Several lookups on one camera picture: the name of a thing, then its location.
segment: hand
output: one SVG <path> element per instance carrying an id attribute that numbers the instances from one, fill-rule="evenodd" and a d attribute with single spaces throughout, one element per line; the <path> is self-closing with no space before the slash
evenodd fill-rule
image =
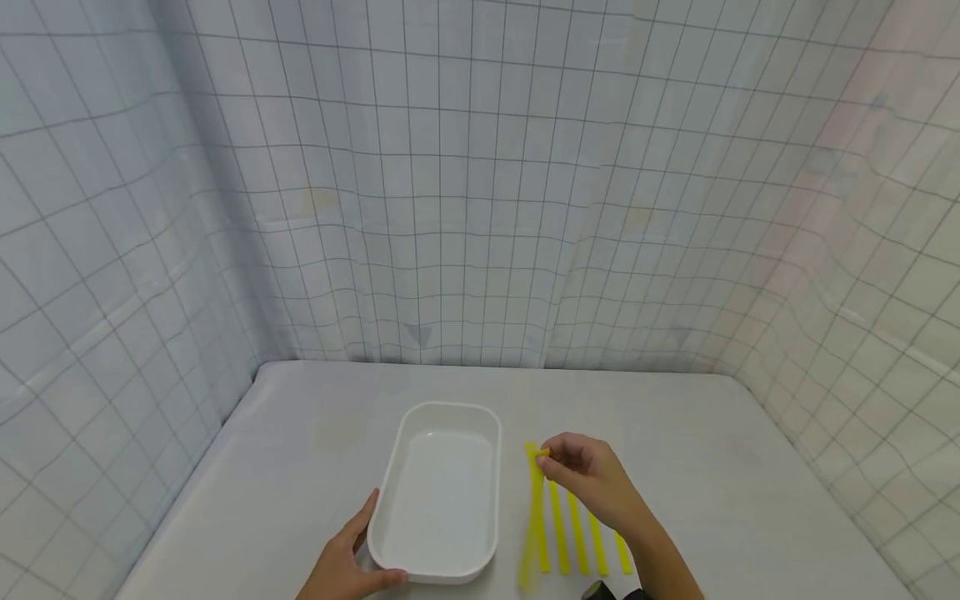
<path id="1" fill-rule="evenodd" d="M 540 448 L 550 449 L 549 457 L 537 459 L 546 478 L 573 492 L 603 524 L 626 537 L 637 514 L 647 508 L 610 445 L 562 433 Z"/>
<path id="2" fill-rule="evenodd" d="M 354 554 L 367 539 L 367 525 L 380 490 L 373 490 L 360 512 L 347 521 L 317 559 L 313 572 L 303 584 L 297 600 L 359 600 L 407 581 L 400 569 L 368 572 L 360 568 Z"/>

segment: black object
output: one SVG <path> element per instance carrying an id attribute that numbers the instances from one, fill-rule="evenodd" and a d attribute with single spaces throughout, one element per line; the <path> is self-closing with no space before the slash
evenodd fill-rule
<path id="1" fill-rule="evenodd" d="M 587 588 L 587 591 L 584 592 L 584 595 L 580 596 L 581 600 L 616 600 L 616 596 L 613 595 L 613 592 L 610 591 L 610 588 L 607 587 L 607 584 L 603 581 L 597 581 L 592 586 Z M 627 594 L 627 597 L 623 600 L 653 600 L 647 592 L 642 589 L 635 589 L 634 591 Z"/>

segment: grid-patterned curtain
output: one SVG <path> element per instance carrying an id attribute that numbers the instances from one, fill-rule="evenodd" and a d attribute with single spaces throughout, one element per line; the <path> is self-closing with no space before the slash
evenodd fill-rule
<path id="1" fill-rule="evenodd" d="M 110 595 L 286 358 L 730 374 L 956 597 L 958 8 L 2 3 L 0 597 Z"/>

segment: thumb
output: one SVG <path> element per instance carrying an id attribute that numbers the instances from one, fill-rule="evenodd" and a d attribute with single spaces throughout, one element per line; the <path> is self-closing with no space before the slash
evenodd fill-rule
<path id="1" fill-rule="evenodd" d="M 586 479 L 583 475 L 561 465 L 557 461 L 547 456 L 540 456 L 537 459 L 537 466 L 543 471 L 543 474 L 550 481 L 555 481 L 559 485 L 579 496 L 581 488 Z"/>
<path id="2" fill-rule="evenodd" d="M 384 589 L 396 588 L 407 582 L 407 572 L 398 568 L 386 569 L 382 571 L 364 572 L 357 582 L 356 590 L 358 598 L 382 591 Z"/>

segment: finger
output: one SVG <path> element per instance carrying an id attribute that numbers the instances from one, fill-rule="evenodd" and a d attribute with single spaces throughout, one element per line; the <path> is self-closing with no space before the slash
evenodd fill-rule
<path id="1" fill-rule="evenodd" d="M 358 597 L 363 598 L 384 589 L 396 588 L 407 582 L 407 572 L 398 568 L 383 571 L 361 572 L 357 580 Z"/>
<path id="2" fill-rule="evenodd" d="M 543 471 L 543 475 L 550 481 L 555 481 L 564 488 L 567 488 L 573 495 L 580 496 L 584 491 L 586 477 L 580 473 L 571 470 L 557 461 L 546 456 L 540 456 L 537 459 L 537 465 Z"/>
<path id="3" fill-rule="evenodd" d="M 550 457 L 563 464 L 586 462 L 590 449 L 596 444 L 593 438 L 579 433 L 565 432 L 543 443 L 541 448 L 550 449 Z"/>
<path id="4" fill-rule="evenodd" d="M 367 525 L 370 524 L 370 518 L 373 516 L 373 509 L 376 508 L 376 499 L 379 495 L 380 490 L 378 489 L 374 489 L 373 492 L 371 492 L 370 497 L 367 498 L 367 502 L 364 503 L 360 512 L 347 521 L 344 528 L 337 534 L 339 538 L 348 541 L 350 546 L 354 545 L 367 530 Z"/>

